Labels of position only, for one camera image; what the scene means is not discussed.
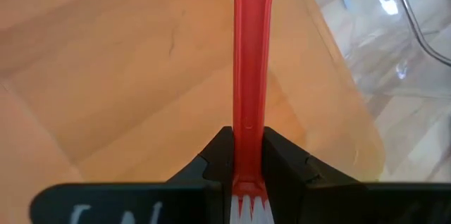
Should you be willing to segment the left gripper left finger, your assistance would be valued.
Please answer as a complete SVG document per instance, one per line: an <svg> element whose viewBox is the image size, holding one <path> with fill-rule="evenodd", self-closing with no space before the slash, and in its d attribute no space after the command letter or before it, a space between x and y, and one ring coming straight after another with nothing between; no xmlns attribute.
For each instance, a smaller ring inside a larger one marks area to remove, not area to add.
<svg viewBox="0 0 451 224"><path fill-rule="evenodd" d="M205 223L230 221L233 131L223 127L165 182L66 183L30 203L34 224Z"/></svg>

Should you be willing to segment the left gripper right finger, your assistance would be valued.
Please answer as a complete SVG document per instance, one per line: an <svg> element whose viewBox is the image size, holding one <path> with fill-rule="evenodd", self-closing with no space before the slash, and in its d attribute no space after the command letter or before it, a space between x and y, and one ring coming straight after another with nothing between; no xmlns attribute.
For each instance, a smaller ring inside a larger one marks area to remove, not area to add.
<svg viewBox="0 0 451 224"><path fill-rule="evenodd" d="M262 174L275 223L449 223L450 184L360 182L265 127Z"/></svg>

